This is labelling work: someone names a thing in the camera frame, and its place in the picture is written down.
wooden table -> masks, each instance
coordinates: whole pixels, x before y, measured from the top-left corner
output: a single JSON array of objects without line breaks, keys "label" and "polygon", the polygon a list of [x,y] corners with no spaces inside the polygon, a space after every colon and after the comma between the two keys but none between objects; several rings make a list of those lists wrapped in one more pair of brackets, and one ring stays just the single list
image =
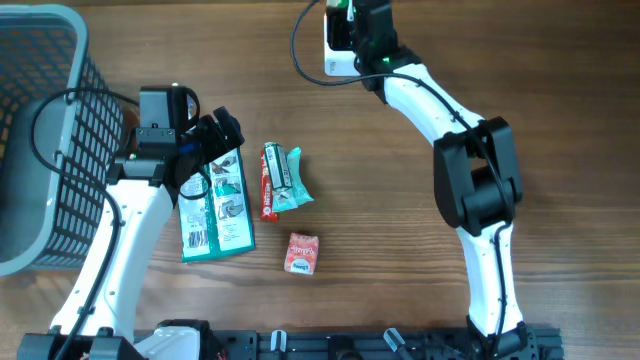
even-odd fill
[{"label": "wooden table", "polygon": [[[257,250],[183,265],[178,212],[156,246],[137,327],[199,318],[217,329],[464,326],[462,249],[434,202],[432,151],[360,85],[301,79],[288,37],[302,3],[78,7],[111,88],[179,82],[241,124]],[[462,104],[513,127],[524,183],[513,237],[518,302],[560,327],[567,358],[640,353],[638,4],[397,1],[396,28]],[[304,68],[322,72],[321,7]],[[316,201],[258,220],[258,153],[300,146]],[[289,233],[320,237],[313,277],[282,270]],[[76,272],[0,279],[0,358],[46,331]]]}]

gray plastic basket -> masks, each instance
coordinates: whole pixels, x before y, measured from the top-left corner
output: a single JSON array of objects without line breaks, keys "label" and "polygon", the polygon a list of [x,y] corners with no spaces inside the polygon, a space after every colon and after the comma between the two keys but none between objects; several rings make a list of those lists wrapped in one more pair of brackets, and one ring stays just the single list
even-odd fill
[{"label": "gray plastic basket", "polygon": [[[66,87],[107,88],[87,51],[80,15],[57,5],[0,6],[0,276],[25,268],[77,268],[87,255],[103,197],[37,162],[28,137],[44,97]],[[38,118],[46,160],[98,183],[123,138],[112,97],[71,95]],[[56,151],[67,156],[54,156]]]}]

basket mesh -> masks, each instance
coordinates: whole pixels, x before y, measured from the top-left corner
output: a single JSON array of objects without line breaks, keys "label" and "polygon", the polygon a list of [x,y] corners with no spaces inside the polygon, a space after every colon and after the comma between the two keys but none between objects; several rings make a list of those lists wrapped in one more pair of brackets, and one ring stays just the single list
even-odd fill
[{"label": "basket mesh", "polygon": [[[22,106],[66,87],[75,47],[75,33],[64,26],[0,26],[0,176],[16,113]],[[83,63],[78,86],[107,88],[88,52],[76,61]],[[104,184],[107,164],[123,137],[122,109],[107,95],[81,93],[72,97],[78,101],[63,169]],[[82,266],[103,201],[103,196],[88,186],[61,179],[53,231],[31,267]]]}]

snack package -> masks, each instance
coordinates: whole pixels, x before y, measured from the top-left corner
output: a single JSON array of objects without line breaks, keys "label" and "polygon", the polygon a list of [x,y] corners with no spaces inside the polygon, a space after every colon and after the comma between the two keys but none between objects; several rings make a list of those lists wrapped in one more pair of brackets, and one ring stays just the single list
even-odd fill
[{"label": "snack package", "polygon": [[269,177],[269,166],[264,158],[264,149],[260,152],[260,158],[262,160],[262,213],[260,213],[260,220],[277,222],[278,214],[273,212],[273,187]]},{"label": "snack package", "polygon": [[300,150],[300,148],[295,148],[287,154],[287,165],[289,165],[291,183],[293,185],[293,197],[296,199],[298,206],[313,201],[313,198],[309,195],[307,188],[304,187],[302,179],[300,178],[300,156],[302,156],[302,150]]},{"label": "snack package", "polygon": [[[204,171],[212,181],[207,196],[178,198],[184,263],[221,259],[256,248],[240,151],[228,152],[206,165]],[[195,195],[207,187],[196,174],[181,190]]]},{"label": "snack package", "polygon": [[282,146],[276,143],[264,145],[264,159],[273,185],[273,211],[293,210],[313,201],[300,179],[300,156],[302,151],[295,148],[286,156]]},{"label": "snack package", "polygon": [[317,236],[291,233],[284,270],[294,274],[313,275],[318,260]]}]

red candy wrapper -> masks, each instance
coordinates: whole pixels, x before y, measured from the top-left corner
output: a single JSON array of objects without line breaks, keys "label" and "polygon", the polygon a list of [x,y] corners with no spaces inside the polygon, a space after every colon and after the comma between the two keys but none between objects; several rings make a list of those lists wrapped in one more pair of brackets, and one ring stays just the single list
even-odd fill
[{"label": "red candy wrapper", "polygon": [[264,149],[260,152],[262,162],[262,213],[260,220],[268,222],[277,222],[278,214],[273,212],[273,186],[269,178],[269,167],[264,159]]}]

